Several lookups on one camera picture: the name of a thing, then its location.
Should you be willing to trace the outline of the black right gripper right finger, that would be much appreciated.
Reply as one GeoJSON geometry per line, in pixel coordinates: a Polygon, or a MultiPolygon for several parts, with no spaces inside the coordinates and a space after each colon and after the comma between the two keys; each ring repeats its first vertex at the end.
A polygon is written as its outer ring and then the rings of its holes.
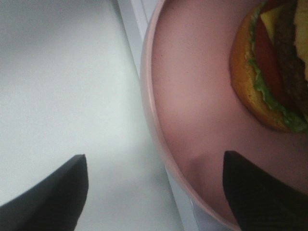
{"type": "Polygon", "coordinates": [[[224,153],[222,183],[241,230],[308,229],[308,196],[274,178],[236,151],[224,153]]]}

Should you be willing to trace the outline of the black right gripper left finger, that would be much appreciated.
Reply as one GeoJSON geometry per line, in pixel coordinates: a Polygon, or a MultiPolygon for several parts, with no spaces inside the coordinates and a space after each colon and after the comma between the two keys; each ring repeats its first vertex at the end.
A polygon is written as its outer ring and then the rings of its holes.
{"type": "Polygon", "coordinates": [[[89,189],[86,157],[75,155],[40,183],[0,207],[2,231],[73,231],[89,189]]]}

